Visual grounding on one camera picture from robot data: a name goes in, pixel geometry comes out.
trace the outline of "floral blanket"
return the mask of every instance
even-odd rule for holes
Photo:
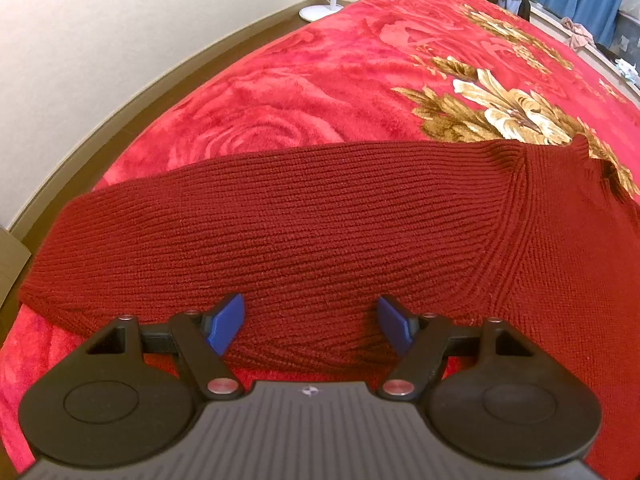
[[[363,0],[229,67],[148,127],[98,183],[204,158],[326,142],[588,138],[638,199],[640,112],[568,47],[484,0]],[[81,338],[23,306],[0,350],[0,432],[19,470],[32,461],[17,421],[26,389]],[[606,478],[640,472],[616,457]]]

